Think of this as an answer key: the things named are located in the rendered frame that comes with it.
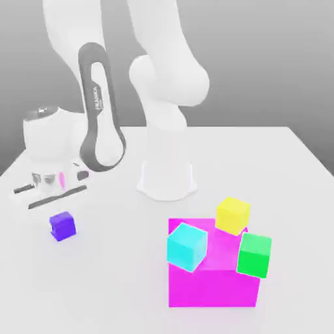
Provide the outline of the small cyan cube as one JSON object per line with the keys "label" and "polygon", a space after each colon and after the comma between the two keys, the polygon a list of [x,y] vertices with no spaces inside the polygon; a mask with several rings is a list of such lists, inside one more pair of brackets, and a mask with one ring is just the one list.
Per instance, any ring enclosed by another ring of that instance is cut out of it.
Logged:
{"label": "small cyan cube", "polygon": [[208,232],[181,222],[167,237],[167,262],[193,273],[207,255]]}

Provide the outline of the small yellow cube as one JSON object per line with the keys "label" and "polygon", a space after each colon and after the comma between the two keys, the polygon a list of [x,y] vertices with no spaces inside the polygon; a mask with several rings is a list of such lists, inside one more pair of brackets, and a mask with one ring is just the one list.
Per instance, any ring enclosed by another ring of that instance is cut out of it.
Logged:
{"label": "small yellow cube", "polygon": [[249,203],[227,197],[217,207],[215,227],[238,236],[248,225],[250,210]]}

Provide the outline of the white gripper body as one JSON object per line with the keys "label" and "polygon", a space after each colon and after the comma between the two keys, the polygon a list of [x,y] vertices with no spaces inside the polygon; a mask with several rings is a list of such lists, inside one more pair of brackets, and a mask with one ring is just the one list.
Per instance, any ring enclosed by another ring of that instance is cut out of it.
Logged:
{"label": "white gripper body", "polygon": [[66,190],[61,194],[47,196],[38,200],[31,200],[25,206],[25,216],[52,216],[58,213],[68,211],[69,213],[77,213],[85,209],[87,201],[87,185],[80,185],[70,190]]}

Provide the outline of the small green cube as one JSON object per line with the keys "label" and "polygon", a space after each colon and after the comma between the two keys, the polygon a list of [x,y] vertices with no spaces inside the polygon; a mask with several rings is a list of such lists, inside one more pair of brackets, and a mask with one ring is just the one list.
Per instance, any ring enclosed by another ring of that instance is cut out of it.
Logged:
{"label": "small green cube", "polygon": [[271,256],[270,237],[245,232],[241,238],[236,271],[264,279]]}

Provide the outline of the large magenta box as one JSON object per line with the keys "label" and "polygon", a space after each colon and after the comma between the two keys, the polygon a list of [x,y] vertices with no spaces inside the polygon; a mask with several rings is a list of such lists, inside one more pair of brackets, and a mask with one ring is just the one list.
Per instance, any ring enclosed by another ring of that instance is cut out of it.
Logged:
{"label": "large magenta box", "polygon": [[168,266],[169,306],[255,307],[260,279],[236,271],[242,235],[216,229],[214,218],[170,218],[168,231],[182,222],[208,232],[207,255],[192,273]]}

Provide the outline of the small purple cube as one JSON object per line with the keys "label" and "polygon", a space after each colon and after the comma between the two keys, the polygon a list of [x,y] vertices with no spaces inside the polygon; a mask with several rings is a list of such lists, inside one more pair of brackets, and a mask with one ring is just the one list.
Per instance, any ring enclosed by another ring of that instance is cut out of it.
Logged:
{"label": "small purple cube", "polygon": [[57,241],[76,235],[74,218],[68,211],[50,217],[49,222],[52,227],[51,234]]}

